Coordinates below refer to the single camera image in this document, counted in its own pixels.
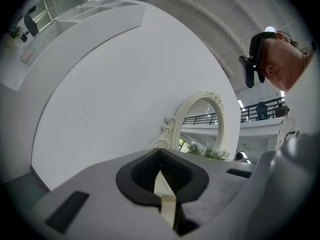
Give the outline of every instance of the man's ear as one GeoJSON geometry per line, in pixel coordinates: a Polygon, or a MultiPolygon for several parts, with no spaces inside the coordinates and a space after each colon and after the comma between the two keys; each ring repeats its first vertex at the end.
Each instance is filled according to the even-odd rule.
{"type": "Polygon", "coordinates": [[[275,33],[275,35],[278,39],[283,40],[287,43],[290,43],[290,39],[287,36],[285,36],[284,34],[277,32],[277,33],[275,33]]]}

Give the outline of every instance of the railing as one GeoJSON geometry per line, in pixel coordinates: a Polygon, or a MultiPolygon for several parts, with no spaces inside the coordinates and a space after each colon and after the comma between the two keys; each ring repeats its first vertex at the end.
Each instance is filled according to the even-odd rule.
{"type": "MultiPolygon", "coordinates": [[[[258,104],[245,106],[241,108],[240,122],[252,122],[267,120],[271,118],[284,117],[287,105],[282,97],[271,99],[258,104]]],[[[184,125],[197,125],[197,124],[218,124],[216,113],[202,114],[196,116],[186,117],[183,121],[184,125]]]]}

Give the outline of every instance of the black panel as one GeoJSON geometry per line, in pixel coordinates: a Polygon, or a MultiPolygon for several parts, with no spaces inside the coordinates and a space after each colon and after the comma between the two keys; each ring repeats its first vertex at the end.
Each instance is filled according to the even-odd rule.
{"type": "Polygon", "coordinates": [[[161,149],[160,169],[179,204],[197,200],[209,184],[204,169],[166,149],[161,149]]]}
{"type": "Polygon", "coordinates": [[[53,212],[45,224],[59,233],[64,234],[88,197],[89,194],[87,193],[80,191],[73,192],[63,204],[53,212]]]}
{"type": "Polygon", "coordinates": [[[237,175],[237,176],[240,176],[240,177],[244,177],[244,178],[247,178],[249,179],[250,176],[251,176],[251,172],[249,171],[244,171],[244,170],[237,170],[237,169],[229,169],[226,171],[228,174],[233,174],[233,175],[237,175]]]}
{"type": "Polygon", "coordinates": [[[153,155],[143,156],[141,162],[140,159],[136,159],[134,168],[131,171],[131,177],[133,181],[141,188],[154,193],[156,177],[160,171],[159,150],[153,155]]]}
{"type": "Polygon", "coordinates": [[[115,181],[123,195],[137,205],[161,209],[161,198],[154,194],[156,177],[160,171],[160,151],[149,153],[127,163],[117,172],[115,181]]]}

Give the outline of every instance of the gray machine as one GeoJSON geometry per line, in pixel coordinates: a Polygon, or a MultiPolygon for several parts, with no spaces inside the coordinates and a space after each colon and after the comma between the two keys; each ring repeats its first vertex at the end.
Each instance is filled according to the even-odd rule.
{"type": "Polygon", "coordinates": [[[242,240],[272,237],[298,211],[319,169],[320,134],[290,139],[257,165],[149,149],[101,162],[33,212],[47,239],[242,240]],[[173,229],[154,195],[161,170],[176,195],[173,229]]]}

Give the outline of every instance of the ceiling beam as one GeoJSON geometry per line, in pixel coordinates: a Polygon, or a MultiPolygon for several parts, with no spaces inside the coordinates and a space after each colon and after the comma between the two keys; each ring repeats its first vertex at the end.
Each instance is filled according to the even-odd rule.
{"type": "Polygon", "coordinates": [[[255,18],[251,15],[251,13],[243,6],[243,4],[239,0],[231,0],[231,1],[240,7],[240,9],[248,16],[248,18],[253,22],[253,24],[258,29],[260,29],[260,31],[263,31],[265,29],[264,26],[260,22],[255,20],[255,18]]]}
{"type": "Polygon", "coordinates": [[[234,75],[233,71],[227,66],[217,55],[216,51],[205,41],[203,41],[200,37],[199,39],[204,43],[204,45],[209,49],[209,51],[212,53],[212,55],[215,57],[215,59],[218,61],[220,66],[223,68],[224,73],[227,77],[232,77],[234,75]]]}
{"type": "Polygon", "coordinates": [[[212,20],[214,23],[216,23],[218,26],[220,26],[222,28],[222,30],[226,33],[227,36],[229,36],[233,42],[235,43],[235,45],[241,50],[241,52],[245,55],[249,55],[248,51],[245,49],[245,47],[243,46],[243,44],[240,42],[239,39],[237,39],[236,35],[227,27],[226,24],[224,24],[223,22],[221,22],[217,16],[215,16],[213,13],[211,13],[210,11],[208,11],[207,9],[205,9],[204,7],[197,5],[196,3],[194,3],[191,0],[177,0],[180,1],[182,3],[187,4],[188,6],[194,7],[196,10],[198,10],[199,12],[203,13],[205,16],[207,16],[210,20],[212,20]]]}
{"type": "Polygon", "coordinates": [[[288,25],[290,25],[293,21],[291,22],[288,22],[287,18],[285,17],[285,15],[283,14],[283,7],[279,6],[278,3],[275,1],[275,0],[270,0],[271,3],[273,4],[273,6],[277,9],[279,15],[281,16],[281,18],[284,20],[285,22],[285,26],[283,26],[281,29],[276,29],[276,30],[283,30],[285,27],[287,27],[288,25]]]}

